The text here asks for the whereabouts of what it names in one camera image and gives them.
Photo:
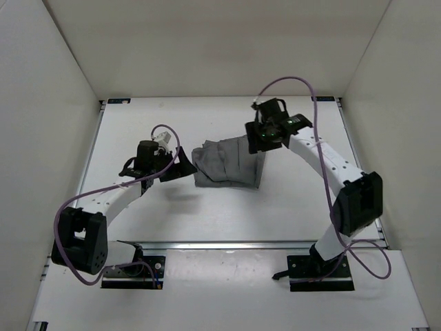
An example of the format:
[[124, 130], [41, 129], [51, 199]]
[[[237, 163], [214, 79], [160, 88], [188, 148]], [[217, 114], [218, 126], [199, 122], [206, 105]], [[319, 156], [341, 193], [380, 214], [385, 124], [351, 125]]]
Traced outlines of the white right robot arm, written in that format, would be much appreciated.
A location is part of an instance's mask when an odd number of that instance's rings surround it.
[[289, 115], [284, 100], [254, 102], [252, 109], [254, 120], [245, 125], [250, 153], [286, 147], [322, 177], [331, 225], [311, 247], [309, 269], [325, 276], [354, 237], [382, 215], [382, 177], [339, 155], [318, 134], [316, 121]]

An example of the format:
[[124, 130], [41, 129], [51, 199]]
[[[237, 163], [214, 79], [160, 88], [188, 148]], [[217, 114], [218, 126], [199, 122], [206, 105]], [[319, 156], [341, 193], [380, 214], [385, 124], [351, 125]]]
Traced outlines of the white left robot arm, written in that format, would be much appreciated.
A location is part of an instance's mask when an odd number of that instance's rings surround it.
[[119, 173], [122, 184], [99, 193], [86, 206], [61, 211], [57, 234], [74, 269], [91, 275], [102, 270], [108, 256], [108, 226], [129, 204], [141, 198], [155, 179], [167, 182], [196, 172], [182, 147], [173, 154], [164, 139], [140, 141], [136, 156], [127, 160]]

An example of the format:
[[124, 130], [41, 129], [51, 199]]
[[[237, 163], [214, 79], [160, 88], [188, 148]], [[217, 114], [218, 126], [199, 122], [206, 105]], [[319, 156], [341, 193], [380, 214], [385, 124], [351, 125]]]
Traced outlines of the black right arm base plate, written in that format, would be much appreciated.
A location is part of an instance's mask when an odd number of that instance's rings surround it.
[[345, 255], [320, 264], [310, 255], [287, 256], [287, 269], [272, 276], [275, 281], [287, 277], [291, 292], [351, 292], [355, 290]]

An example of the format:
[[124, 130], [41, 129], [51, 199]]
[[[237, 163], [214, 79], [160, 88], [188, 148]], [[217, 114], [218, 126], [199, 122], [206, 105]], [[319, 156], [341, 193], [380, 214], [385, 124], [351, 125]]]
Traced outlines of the grey pleated skirt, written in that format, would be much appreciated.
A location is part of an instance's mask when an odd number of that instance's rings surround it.
[[247, 137], [206, 140], [192, 150], [195, 186], [200, 188], [260, 187], [266, 154], [249, 153]]

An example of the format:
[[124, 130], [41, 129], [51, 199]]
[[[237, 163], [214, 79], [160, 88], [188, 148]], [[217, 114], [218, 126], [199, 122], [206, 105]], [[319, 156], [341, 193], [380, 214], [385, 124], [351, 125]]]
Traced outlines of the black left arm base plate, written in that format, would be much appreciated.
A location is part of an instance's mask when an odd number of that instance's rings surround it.
[[144, 265], [108, 270], [101, 279], [101, 288], [119, 290], [162, 290], [166, 256], [143, 256], [153, 274]]

